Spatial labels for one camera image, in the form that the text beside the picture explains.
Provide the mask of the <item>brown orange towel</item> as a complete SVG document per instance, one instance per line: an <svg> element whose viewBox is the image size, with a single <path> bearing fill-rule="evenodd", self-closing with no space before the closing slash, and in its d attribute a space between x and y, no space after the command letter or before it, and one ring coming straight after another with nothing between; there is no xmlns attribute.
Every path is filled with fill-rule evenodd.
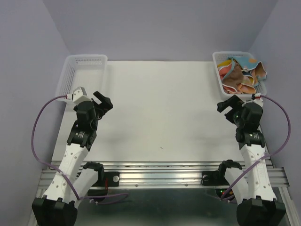
<svg viewBox="0 0 301 226"><path fill-rule="evenodd" d="M239 65L235 65L234 69L223 78L222 83L228 87L238 89L238 85L243 81L244 76Z"/></svg>

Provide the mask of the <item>blue yellow tiger towel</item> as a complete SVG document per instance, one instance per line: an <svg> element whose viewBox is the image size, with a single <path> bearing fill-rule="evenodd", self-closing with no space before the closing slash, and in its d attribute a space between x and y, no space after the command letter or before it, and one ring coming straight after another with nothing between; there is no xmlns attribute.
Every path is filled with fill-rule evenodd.
<svg viewBox="0 0 301 226"><path fill-rule="evenodd" d="M228 59L217 65L218 71L228 72L233 70L235 67L235 61L233 59Z"/></svg>

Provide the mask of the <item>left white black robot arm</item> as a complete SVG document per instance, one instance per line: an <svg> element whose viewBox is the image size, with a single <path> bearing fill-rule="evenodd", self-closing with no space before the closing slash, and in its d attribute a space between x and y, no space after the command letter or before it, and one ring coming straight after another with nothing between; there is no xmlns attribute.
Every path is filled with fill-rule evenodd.
<svg viewBox="0 0 301 226"><path fill-rule="evenodd" d="M93 95L100 101L98 104L89 98L83 87L78 87L71 98L75 104L76 121L69 133L63 159L59 167L46 163L56 170L56 174L42 197L35 198L32 211L39 226L72 226L75 224L79 204L92 185L104 182L103 165L88 162L83 171L79 169L91 150L96 139L99 120L113 108L108 97L96 91Z"/></svg>

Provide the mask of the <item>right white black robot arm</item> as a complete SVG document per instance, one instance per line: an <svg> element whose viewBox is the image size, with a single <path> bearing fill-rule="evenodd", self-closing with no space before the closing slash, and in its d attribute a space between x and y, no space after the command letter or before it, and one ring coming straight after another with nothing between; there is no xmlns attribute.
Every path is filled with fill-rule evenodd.
<svg viewBox="0 0 301 226"><path fill-rule="evenodd" d="M231 107L225 118L236 126L236 141L246 166L243 170L237 162L223 161L216 172L220 183L229 184L221 200L236 199L240 226L277 226L286 214L285 205L277 200L268 175L265 160L269 156L265 154L265 139L259 130L262 106L259 95L253 95L248 102L233 95L217 105L220 113Z"/></svg>

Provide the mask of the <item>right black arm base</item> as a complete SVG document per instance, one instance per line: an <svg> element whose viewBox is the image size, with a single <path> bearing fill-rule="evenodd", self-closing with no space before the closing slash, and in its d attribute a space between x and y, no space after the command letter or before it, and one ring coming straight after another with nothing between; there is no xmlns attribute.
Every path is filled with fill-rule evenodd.
<svg viewBox="0 0 301 226"><path fill-rule="evenodd" d="M202 171L204 186L230 186L242 174L242 166L233 160L222 161L216 171Z"/></svg>

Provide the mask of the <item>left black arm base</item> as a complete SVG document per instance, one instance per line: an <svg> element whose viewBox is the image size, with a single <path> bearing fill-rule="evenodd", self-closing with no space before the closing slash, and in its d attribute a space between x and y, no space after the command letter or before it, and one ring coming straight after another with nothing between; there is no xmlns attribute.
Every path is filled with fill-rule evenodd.
<svg viewBox="0 0 301 226"><path fill-rule="evenodd" d="M120 173L118 171L106 171L104 166L96 162L88 162L83 166L84 169L92 169L97 172L97 181L92 187L118 187Z"/></svg>

